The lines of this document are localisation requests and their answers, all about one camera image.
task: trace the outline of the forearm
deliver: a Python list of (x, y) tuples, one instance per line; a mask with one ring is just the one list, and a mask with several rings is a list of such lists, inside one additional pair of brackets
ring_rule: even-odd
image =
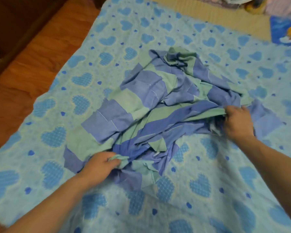
[(78, 175), (74, 176), (19, 219), (6, 232), (58, 232), (69, 212), (81, 200), (86, 190), (86, 184)]
[(236, 141), (291, 217), (291, 158), (264, 145), (255, 137)]

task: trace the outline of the wooden floor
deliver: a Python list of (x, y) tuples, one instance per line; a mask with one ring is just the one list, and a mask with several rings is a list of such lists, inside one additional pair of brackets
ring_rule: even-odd
[(91, 0), (68, 0), (0, 75), (0, 147), (48, 91), (98, 14)]

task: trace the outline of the beige mat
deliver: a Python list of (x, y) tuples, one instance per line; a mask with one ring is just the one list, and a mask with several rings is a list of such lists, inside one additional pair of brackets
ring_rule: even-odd
[(261, 40), (271, 40), (269, 16), (252, 15), (244, 9), (224, 9), (197, 0), (152, 1), (156, 1), (183, 15), (251, 34)]

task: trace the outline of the hand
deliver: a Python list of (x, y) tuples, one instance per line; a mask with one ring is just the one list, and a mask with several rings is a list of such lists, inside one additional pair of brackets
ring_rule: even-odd
[(243, 137), (254, 137), (253, 122), (247, 107), (229, 105), (225, 107), (224, 130), (230, 140), (237, 143)]
[(115, 156), (114, 152), (99, 152), (94, 154), (82, 171), (76, 175), (84, 182), (86, 190), (103, 182), (112, 169), (121, 163), (119, 159), (108, 161), (113, 156)]

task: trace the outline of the bed sheet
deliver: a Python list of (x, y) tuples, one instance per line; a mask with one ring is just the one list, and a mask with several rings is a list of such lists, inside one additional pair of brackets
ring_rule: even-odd
[[(81, 48), (0, 149), (0, 222), (14, 223), (73, 174), (68, 130), (98, 109), (142, 50), (181, 46), (238, 82), (284, 126), (263, 142), (291, 156), (291, 48), (176, 13), (148, 0), (107, 0)], [(62, 232), (291, 232), (291, 220), (245, 155), (224, 137), (196, 134), (158, 182), (128, 192), (106, 180)]]

